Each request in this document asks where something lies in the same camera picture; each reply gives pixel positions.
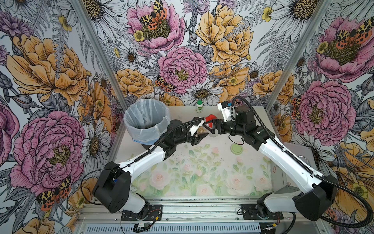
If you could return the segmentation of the red-lid peanut jar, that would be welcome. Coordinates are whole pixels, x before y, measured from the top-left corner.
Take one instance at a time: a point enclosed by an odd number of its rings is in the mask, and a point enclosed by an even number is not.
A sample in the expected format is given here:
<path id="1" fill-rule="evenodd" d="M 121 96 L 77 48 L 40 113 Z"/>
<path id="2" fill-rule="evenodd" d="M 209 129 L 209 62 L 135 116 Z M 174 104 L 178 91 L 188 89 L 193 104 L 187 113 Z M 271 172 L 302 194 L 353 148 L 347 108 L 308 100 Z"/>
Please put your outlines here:
<path id="1" fill-rule="evenodd" d="M 205 122 L 208 122 L 208 121 L 211 121 L 211 120 L 214 120 L 214 119 L 217 119 L 217 117 L 215 116 L 215 115 L 209 115 L 209 116 L 207 116 L 206 118 L 205 118 Z M 205 125 L 202 125 L 202 126 L 200 126 L 199 128 L 198 128 L 198 130 L 197 130 L 197 133 L 198 134 L 208 134 L 208 136 L 209 137 L 217 137 L 218 136 L 218 134 L 217 133 L 212 133 L 212 132 L 210 132 L 209 130 L 207 130 L 206 128 L 205 128 Z"/>

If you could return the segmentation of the black trash bin with liner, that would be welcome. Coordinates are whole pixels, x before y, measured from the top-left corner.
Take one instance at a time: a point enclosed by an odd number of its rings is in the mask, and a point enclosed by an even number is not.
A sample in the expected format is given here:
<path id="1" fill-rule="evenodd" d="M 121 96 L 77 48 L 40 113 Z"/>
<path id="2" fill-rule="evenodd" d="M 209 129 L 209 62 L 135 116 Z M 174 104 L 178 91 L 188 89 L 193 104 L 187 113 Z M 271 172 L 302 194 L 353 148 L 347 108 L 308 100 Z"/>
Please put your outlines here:
<path id="1" fill-rule="evenodd" d="M 123 121 L 127 130 L 124 143 L 130 145 L 155 144 L 171 121 L 169 108 L 156 99 L 140 99 L 125 112 Z"/>

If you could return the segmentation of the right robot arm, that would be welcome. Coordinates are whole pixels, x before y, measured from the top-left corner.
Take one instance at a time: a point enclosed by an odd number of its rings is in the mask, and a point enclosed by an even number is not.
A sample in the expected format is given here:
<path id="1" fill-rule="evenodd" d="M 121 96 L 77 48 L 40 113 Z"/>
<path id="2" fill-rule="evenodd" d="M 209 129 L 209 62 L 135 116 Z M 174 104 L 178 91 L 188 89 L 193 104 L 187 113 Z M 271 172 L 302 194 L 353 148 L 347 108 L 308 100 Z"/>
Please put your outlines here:
<path id="1" fill-rule="evenodd" d="M 310 221 L 317 221 L 333 204 L 336 187 L 323 179 L 323 174 L 289 151 L 270 132 L 252 108 L 218 105 L 222 118 L 206 118 L 204 127 L 213 134 L 241 136 L 244 143 L 271 159 L 298 187 L 293 193 L 269 193 L 257 204 L 262 212 L 299 213 Z"/>

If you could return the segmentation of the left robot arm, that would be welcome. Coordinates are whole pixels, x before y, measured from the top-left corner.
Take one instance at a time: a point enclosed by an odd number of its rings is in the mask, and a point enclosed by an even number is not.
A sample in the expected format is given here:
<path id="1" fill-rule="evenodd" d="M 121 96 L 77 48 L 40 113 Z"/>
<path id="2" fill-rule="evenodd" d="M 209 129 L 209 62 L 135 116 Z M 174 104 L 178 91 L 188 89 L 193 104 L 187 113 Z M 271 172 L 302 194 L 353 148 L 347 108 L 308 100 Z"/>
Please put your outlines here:
<path id="1" fill-rule="evenodd" d="M 167 131 L 144 153 L 121 163 L 110 161 L 93 188 L 93 196 L 112 214 L 124 210 L 138 219 L 145 219 L 150 204 L 143 196 L 131 192 L 131 184 L 146 170 L 172 156 L 177 145 L 200 143 L 208 136 L 207 133 L 198 133 L 204 122 L 204 118 L 198 117 L 185 123 L 172 120 Z"/>

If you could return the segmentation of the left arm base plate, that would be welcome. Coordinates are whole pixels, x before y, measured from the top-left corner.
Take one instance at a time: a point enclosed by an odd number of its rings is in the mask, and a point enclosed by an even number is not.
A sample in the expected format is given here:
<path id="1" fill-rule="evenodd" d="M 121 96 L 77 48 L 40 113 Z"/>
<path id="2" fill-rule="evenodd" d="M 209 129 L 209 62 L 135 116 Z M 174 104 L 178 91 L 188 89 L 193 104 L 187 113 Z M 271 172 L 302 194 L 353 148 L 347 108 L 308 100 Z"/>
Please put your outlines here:
<path id="1" fill-rule="evenodd" d="M 163 205 L 151 204 L 145 206 L 138 214 L 130 211 L 123 211 L 121 221 L 161 221 L 162 214 Z"/>

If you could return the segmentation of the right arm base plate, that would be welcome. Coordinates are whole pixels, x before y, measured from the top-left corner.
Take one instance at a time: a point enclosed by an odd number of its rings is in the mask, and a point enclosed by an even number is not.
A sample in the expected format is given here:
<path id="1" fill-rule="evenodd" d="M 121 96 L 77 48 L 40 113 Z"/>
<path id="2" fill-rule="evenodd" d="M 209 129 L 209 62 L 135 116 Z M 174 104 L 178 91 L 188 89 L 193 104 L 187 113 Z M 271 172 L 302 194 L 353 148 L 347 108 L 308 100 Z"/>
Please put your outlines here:
<path id="1" fill-rule="evenodd" d="M 272 213 L 260 204 L 241 204 L 241 212 L 244 220 L 282 220 L 282 212 Z"/>

